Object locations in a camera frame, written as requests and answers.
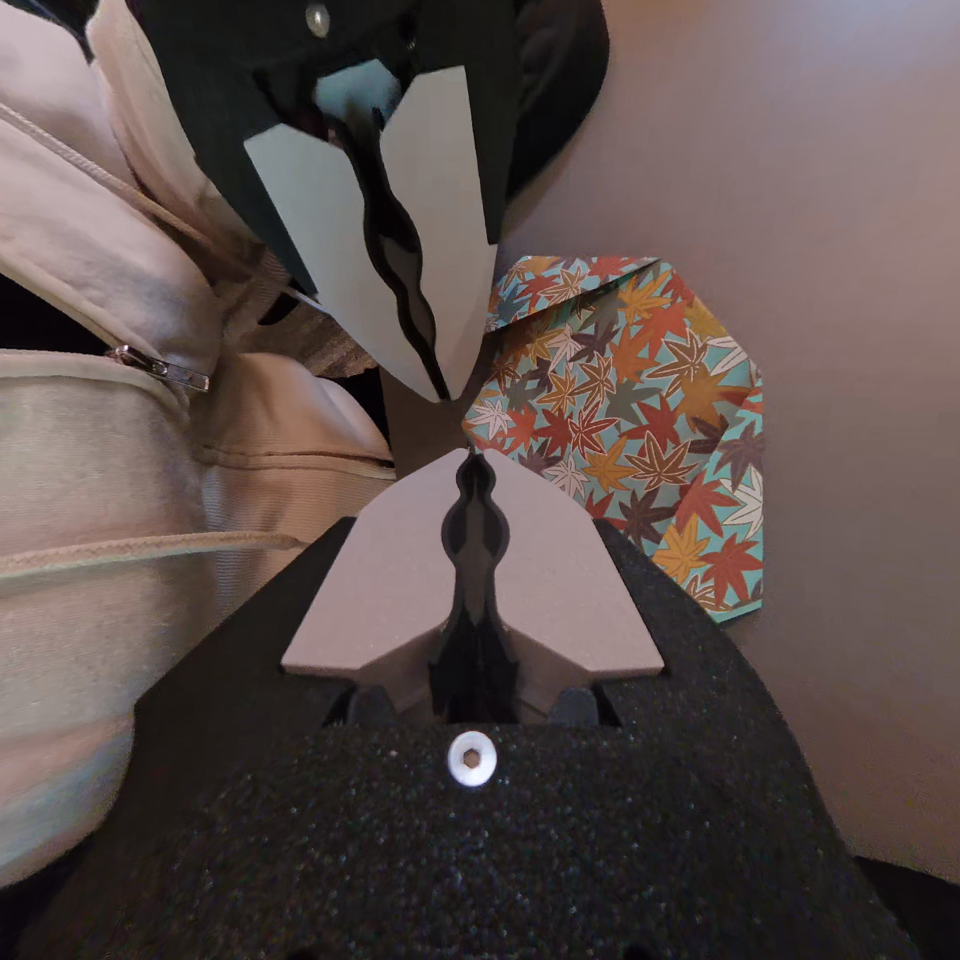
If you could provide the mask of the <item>person's light jacket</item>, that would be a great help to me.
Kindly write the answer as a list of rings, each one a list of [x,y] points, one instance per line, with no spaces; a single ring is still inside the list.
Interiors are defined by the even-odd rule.
[[[291,276],[200,170],[133,2],[85,32],[2,2],[2,893],[100,827],[143,693],[396,478],[317,376],[372,359],[297,300],[260,324]]]

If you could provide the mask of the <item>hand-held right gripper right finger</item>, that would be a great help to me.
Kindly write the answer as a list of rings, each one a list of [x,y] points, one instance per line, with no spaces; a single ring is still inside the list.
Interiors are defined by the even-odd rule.
[[[639,608],[594,520],[546,477],[487,450],[494,504],[509,525],[495,571],[500,617],[522,641],[588,681],[656,676],[665,668]]]

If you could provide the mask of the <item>maple leaf origami paper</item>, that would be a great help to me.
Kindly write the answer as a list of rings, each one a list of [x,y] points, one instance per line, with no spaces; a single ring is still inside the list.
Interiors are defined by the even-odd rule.
[[[523,256],[486,335],[475,448],[609,522],[714,621],[762,607],[762,376],[673,266]]]

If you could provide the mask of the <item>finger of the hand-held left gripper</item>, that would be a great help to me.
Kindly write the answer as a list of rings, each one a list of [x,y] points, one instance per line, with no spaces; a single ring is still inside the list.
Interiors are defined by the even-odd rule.
[[[414,78],[383,130],[383,161],[419,240],[435,356],[456,401],[481,349],[497,258],[487,237],[463,66]]]
[[[361,186],[340,148],[293,126],[246,139],[245,150],[306,270],[304,288],[381,367],[429,402],[450,397],[431,347],[402,328],[407,289],[371,258]]]

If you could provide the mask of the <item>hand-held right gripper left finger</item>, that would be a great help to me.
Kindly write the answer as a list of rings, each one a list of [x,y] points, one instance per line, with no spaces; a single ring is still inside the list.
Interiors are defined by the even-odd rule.
[[[287,672],[359,679],[441,625],[455,580],[442,524],[469,453],[441,456],[360,510],[283,654]]]

